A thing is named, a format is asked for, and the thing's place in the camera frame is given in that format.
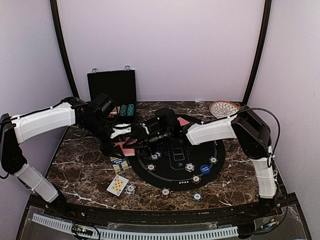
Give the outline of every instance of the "black bar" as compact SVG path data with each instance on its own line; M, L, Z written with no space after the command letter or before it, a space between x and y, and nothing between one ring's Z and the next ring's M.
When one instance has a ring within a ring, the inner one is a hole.
M66 77L68 78L69 85L70 85L70 88L72 91L72 95L76 98L79 98L79 93L77 90L74 76L71 71L71 66L70 66L70 62L69 62L69 58L68 58L68 54L67 54L67 50L66 50L64 36L62 33L62 29L61 29L57 0L50 0L50 4L51 4L51 12L52 12L52 18L53 18L56 39L58 41L58 45L59 45L60 54L62 57Z
M272 2L272 0L265 0L265 2L264 2L264 10L263 10L263 17L262 17L258 45L256 47L254 61L253 61L249 81L246 86L246 90L245 90L243 100L242 100L242 104L244 104L244 105L248 104L250 94L252 92L252 88L254 87L254 83L256 80L256 76L257 76L257 72L258 72L258 68L259 68L259 64L260 64L260 60L261 60L261 56L262 56L262 51L264 49L265 39L266 39L266 35L267 35L267 29L268 29L268 23L269 23L270 11L271 11L271 2Z

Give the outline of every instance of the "white backdrop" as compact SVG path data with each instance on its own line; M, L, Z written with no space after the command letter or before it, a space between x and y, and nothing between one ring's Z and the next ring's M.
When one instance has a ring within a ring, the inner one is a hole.
M80 97L87 73L136 69L138 101L241 101L264 0L60 0Z

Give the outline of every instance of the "open case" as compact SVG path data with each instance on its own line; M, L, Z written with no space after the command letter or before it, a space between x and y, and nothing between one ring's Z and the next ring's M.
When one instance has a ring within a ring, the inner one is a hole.
M91 100L103 93L111 97L118 107L117 121L132 123L136 115L136 73L134 70L117 70L88 73L88 85ZM113 120L117 111L113 111L109 118Z

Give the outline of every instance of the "vent grille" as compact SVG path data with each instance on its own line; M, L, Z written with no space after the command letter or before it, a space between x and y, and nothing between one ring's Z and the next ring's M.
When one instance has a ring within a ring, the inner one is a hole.
M72 222L62 219L55 219L49 216L33 214L32 221L43 226L72 234ZM86 227L93 231L91 239L98 239L96 230L92 227ZM225 239L238 236L238 228L236 226L193 232L175 232L175 233L143 233L143 232L128 232L128 231L114 231L103 228L98 228L101 234L101 240L215 240Z

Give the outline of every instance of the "brown marble surface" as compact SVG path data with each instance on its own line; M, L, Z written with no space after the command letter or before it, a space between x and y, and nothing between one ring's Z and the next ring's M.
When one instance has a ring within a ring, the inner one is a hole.
M163 107L202 120L213 119L209 102L138 102L136 121L154 116ZM258 200L258 182L252 163L235 139L224 140L226 158L219 177L206 186L189 191L171 192L168 199L160 198L160 190L143 181L132 168L119 173L136 185L134 196L115 196L106 189L116 173L108 157L99 151L99 140L89 132L71 126L63 139L47 178L61 189L70 203L136 211L182 211L234 206ZM200 192L202 202L192 195Z

